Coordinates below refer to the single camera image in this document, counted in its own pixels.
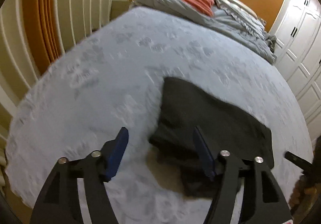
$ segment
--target dark gray cloth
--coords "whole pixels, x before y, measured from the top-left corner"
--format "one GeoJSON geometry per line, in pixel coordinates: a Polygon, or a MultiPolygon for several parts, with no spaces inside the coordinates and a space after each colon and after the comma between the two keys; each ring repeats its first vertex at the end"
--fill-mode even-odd
{"type": "Polygon", "coordinates": [[[276,36],[266,34],[265,39],[266,39],[267,45],[269,46],[271,52],[274,53],[275,52],[275,44],[276,44],[276,40],[277,40],[276,36]]]}
{"type": "Polygon", "coordinates": [[[181,167],[187,194],[205,197],[211,194],[208,190],[204,192],[204,186],[211,188],[208,181],[191,176],[193,172],[198,176],[202,174],[192,140],[195,126],[200,126],[203,134],[214,138],[220,150],[229,150],[245,160],[260,156],[271,169],[274,167],[270,129],[239,107],[207,94],[196,85],[167,77],[158,128],[149,142],[159,149],[163,161],[181,167]]]}

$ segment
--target gray comforter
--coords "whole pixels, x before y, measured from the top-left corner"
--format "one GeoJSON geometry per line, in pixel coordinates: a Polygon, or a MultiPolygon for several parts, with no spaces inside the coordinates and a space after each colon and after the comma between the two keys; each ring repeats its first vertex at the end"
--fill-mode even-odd
{"type": "MultiPolygon", "coordinates": [[[[147,141],[157,127],[165,76],[191,81],[235,104],[272,131],[272,170],[289,199],[312,146],[300,107],[274,66],[216,31],[136,7],[56,61],[26,94],[10,126],[11,189],[30,207],[57,159],[83,158],[129,129],[117,175],[106,184],[121,224],[203,223],[211,201],[186,198],[176,168],[160,165],[147,141]]],[[[79,182],[81,209],[90,223],[79,182]]],[[[231,223],[238,222],[242,192],[231,223]]]]}
{"type": "Polygon", "coordinates": [[[135,0],[133,5],[144,5],[178,17],[187,18],[245,45],[274,64],[276,56],[272,54],[265,39],[267,33],[264,31],[263,25],[261,24],[261,27],[259,27],[257,23],[250,20],[251,17],[247,13],[242,13],[236,5],[232,8],[224,4],[222,0],[215,1],[216,5],[212,7],[213,17],[198,12],[182,0],[135,0]]]}

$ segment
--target pillow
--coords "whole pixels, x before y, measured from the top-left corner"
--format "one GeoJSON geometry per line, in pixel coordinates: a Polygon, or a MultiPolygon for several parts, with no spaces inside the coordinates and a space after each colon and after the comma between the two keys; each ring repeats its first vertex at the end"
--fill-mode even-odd
{"type": "Polygon", "coordinates": [[[239,9],[243,13],[243,15],[245,15],[248,19],[250,19],[255,25],[259,26],[262,29],[262,31],[265,30],[264,25],[259,20],[259,17],[257,17],[256,19],[252,15],[250,15],[248,12],[246,12],[243,8],[239,7],[239,9]]]}
{"type": "Polygon", "coordinates": [[[247,13],[249,13],[255,19],[257,19],[257,15],[255,14],[255,12],[253,10],[251,10],[247,5],[243,4],[241,1],[239,1],[239,0],[228,0],[228,1],[230,1],[231,3],[234,3],[235,5],[238,5],[240,8],[245,10],[247,13]]]}

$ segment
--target floor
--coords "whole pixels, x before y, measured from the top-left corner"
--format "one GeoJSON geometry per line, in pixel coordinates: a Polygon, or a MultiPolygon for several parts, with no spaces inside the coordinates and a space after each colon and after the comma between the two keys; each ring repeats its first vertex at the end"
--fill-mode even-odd
{"type": "Polygon", "coordinates": [[[8,177],[4,174],[3,168],[1,168],[4,176],[6,186],[3,188],[5,199],[7,203],[12,208],[14,214],[19,218],[23,224],[30,223],[30,217],[32,209],[23,204],[22,200],[12,193],[9,186],[8,177]]]}

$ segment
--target white wardrobe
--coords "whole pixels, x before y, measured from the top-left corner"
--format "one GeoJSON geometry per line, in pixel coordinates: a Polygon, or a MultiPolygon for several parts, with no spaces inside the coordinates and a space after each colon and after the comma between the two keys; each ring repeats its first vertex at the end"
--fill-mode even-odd
{"type": "Polygon", "coordinates": [[[320,16],[317,0],[291,0],[275,33],[275,66],[298,100],[312,142],[321,135],[320,16]]]}

